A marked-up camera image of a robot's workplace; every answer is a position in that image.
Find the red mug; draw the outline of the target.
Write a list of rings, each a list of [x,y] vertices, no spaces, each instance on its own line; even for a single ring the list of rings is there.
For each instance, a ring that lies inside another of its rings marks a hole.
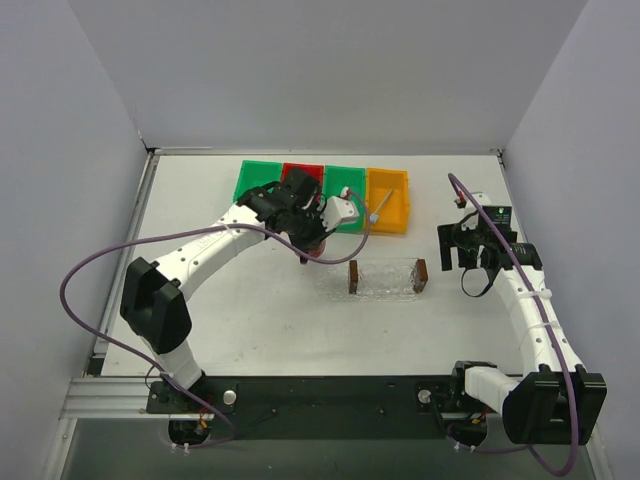
[[[326,240],[323,239],[315,247],[307,251],[307,255],[311,258],[318,258],[324,253],[325,248],[326,248]]]

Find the clear holder with wooden ends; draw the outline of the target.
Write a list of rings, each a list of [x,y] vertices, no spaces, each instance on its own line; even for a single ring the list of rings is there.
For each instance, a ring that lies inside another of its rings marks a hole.
[[[351,296],[381,300],[421,294],[429,281],[424,258],[351,260],[348,292]]]

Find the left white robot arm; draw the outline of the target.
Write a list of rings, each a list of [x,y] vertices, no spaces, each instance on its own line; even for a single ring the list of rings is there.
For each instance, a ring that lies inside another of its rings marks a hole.
[[[242,251],[286,233],[297,249],[309,254],[323,245],[328,232],[320,216],[321,184],[295,167],[281,182],[245,191],[215,224],[221,229],[196,236],[153,261],[142,257],[127,268],[120,315],[151,350],[160,370],[174,382],[169,398],[183,411],[204,402],[204,373],[188,343],[192,321],[187,301],[195,291]]]

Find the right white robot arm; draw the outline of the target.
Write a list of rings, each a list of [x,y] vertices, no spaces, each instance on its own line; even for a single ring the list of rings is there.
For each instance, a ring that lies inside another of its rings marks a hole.
[[[453,395],[472,398],[500,414],[514,444],[586,444],[607,394],[604,378],[588,372],[573,351],[551,304],[534,245],[520,243],[509,206],[468,206],[463,218],[437,228],[441,266],[486,272],[486,291],[505,305],[522,358],[522,377],[490,362],[459,361]],[[456,252],[458,259],[452,261]]]

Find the white toothbrush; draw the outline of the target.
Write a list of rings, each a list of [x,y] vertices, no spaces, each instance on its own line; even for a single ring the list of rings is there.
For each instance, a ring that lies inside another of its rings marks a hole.
[[[380,211],[382,210],[382,208],[386,205],[386,203],[388,202],[390,196],[393,194],[394,189],[391,188],[387,191],[387,193],[385,194],[385,196],[382,198],[382,200],[379,202],[379,204],[377,205],[377,207],[373,210],[373,212],[370,214],[369,216],[369,220],[372,224],[376,224],[379,221],[380,218]]]

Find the clear textured oval tray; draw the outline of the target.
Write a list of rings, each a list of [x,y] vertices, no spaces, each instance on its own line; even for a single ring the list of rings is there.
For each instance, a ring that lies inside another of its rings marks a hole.
[[[356,259],[328,266],[316,290],[331,301],[413,301],[428,282],[423,259]]]

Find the red bin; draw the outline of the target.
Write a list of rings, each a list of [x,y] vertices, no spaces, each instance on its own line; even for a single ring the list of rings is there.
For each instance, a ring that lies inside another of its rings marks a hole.
[[[287,175],[293,169],[299,169],[309,174],[311,177],[316,179],[320,185],[323,185],[324,180],[324,166],[317,164],[303,164],[303,163],[289,163],[286,162],[283,164],[282,172],[281,172],[281,182],[283,182]]]

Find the left green bin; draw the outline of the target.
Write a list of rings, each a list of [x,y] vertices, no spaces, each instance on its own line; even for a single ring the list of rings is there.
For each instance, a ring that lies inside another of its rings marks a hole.
[[[279,181],[283,164],[280,162],[244,160],[238,174],[233,201],[236,202],[247,190]]]

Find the green bin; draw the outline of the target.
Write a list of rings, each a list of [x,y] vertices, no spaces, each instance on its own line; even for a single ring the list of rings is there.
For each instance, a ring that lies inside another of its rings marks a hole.
[[[236,202],[247,190],[279,181],[283,164],[280,162],[244,160],[238,174],[233,201]]]
[[[366,191],[366,170],[356,167],[341,167],[326,165],[324,169],[323,194],[327,197],[339,196],[342,190],[348,187],[355,191],[361,198],[365,199]],[[363,229],[363,210],[357,199],[351,198],[358,209],[359,219],[352,224],[340,225],[338,233],[354,233]]]

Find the yellow bin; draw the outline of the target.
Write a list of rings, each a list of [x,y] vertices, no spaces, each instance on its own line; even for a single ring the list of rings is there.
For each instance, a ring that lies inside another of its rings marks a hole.
[[[407,232],[410,215],[408,172],[381,168],[367,169],[366,204],[369,214],[391,188],[394,189],[393,194],[380,211],[379,221],[372,224],[371,231],[378,234],[403,235]]]

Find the right green bin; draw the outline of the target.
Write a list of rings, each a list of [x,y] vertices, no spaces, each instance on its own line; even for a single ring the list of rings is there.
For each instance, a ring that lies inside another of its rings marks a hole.
[[[348,187],[355,191],[361,198],[365,199],[366,191],[366,170],[356,167],[341,167],[326,165],[324,169],[323,194],[327,197],[339,196],[342,190]],[[363,210],[357,199],[351,198],[358,209],[359,219],[352,224],[340,225],[338,233],[354,233],[363,229]]]

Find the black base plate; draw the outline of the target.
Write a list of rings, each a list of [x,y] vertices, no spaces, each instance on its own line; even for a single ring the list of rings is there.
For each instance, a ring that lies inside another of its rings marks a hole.
[[[182,444],[238,440],[421,440],[480,444],[490,409],[458,397],[436,376],[241,376],[201,378],[184,394],[150,386],[146,410],[169,417]]]

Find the aluminium frame rail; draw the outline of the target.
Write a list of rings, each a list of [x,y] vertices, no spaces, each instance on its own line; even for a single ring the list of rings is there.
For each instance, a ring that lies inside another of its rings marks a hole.
[[[141,377],[86,377],[70,381],[61,419],[133,419],[147,415]]]

